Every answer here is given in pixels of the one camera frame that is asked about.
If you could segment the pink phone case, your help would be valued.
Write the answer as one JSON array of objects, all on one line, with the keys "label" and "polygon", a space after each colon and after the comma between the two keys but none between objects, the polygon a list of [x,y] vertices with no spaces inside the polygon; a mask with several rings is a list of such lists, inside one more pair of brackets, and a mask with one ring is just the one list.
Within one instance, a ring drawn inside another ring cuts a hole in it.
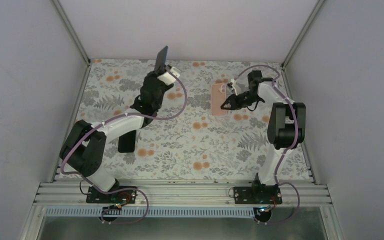
[{"label": "pink phone case", "polygon": [[224,83],[216,83],[211,86],[210,106],[213,116],[225,116],[227,114],[227,110],[221,108],[226,98],[226,85]]}]

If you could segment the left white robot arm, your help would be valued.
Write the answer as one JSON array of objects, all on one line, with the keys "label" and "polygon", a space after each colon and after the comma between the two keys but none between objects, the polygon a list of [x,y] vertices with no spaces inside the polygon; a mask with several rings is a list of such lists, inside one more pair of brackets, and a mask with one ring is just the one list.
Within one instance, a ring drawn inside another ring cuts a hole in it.
[{"label": "left white robot arm", "polygon": [[125,112],[102,122],[77,121],[61,147],[61,167],[69,165],[74,169],[73,174],[81,175],[98,189],[104,201],[114,202],[120,190],[118,181],[102,165],[106,144],[127,136],[120,142],[129,148],[134,147],[136,131],[159,119],[157,115],[164,94],[174,86],[179,76],[180,72],[175,67],[151,71],[144,78],[140,94]]}]

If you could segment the black phone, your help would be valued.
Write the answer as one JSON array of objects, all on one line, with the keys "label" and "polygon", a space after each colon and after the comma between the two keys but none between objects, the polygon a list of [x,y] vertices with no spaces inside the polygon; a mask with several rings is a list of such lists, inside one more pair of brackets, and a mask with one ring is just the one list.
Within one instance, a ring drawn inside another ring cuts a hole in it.
[{"label": "black phone", "polygon": [[121,135],[118,138],[118,147],[117,150],[119,153],[133,153],[136,146],[136,135],[137,131],[132,130]]}]

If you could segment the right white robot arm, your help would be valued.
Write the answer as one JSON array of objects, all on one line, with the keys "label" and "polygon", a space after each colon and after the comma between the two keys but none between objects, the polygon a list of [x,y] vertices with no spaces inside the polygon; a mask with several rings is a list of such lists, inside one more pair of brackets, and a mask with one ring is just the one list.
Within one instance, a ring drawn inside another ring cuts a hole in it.
[{"label": "right white robot arm", "polygon": [[257,173],[259,185],[251,189],[251,198],[258,204],[270,197],[270,190],[265,185],[279,185],[278,173],[290,151],[297,148],[305,139],[306,105],[296,102],[278,87],[275,79],[263,77],[260,70],[253,70],[247,75],[248,90],[239,92],[236,79],[227,83],[232,94],[220,105],[222,110],[236,111],[260,102],[271,106],[267,126],[267,140],[270,143],[264,165]]}]

